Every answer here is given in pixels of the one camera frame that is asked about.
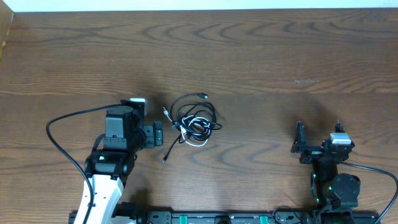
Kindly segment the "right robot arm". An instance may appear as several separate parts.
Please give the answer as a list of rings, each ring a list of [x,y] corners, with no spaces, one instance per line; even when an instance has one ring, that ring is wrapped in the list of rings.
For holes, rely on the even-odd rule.
[[[299,154],[301,164],[310,164],[313,172],[310,186],[317,208],[308,213],[305,223],[353,223],[352,209],[358,206],[360,179],[339,173],[337,165],[349,158],[354,142],[336,123],[335,131],[320,146],[310,146],[302,122],[296,123],[296,135],[291,153]]]

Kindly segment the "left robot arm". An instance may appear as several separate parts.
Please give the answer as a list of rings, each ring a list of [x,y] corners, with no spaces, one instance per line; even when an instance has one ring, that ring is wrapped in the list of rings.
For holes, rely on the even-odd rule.
[[[106,111],[105,133],[99,136],[85,162],[84,183],[75,223],[134,223],[116,216],[115,208],[123,194],[127,177],[141,149],[163,145],[163,125],[145,125],[146,103],[123,101]]]

